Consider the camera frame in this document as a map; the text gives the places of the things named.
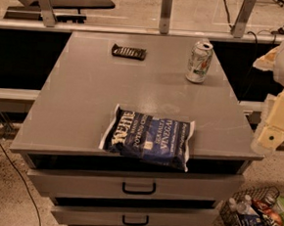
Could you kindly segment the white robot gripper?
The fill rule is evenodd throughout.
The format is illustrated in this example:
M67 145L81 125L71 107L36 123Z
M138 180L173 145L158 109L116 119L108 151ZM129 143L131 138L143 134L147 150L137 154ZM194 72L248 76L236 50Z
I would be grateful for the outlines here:
M284 87L284 40L253 62L262 71L273 71L273 79ZM284 142L284 89L277 96L267 95L251 143L252 150L269 156Z

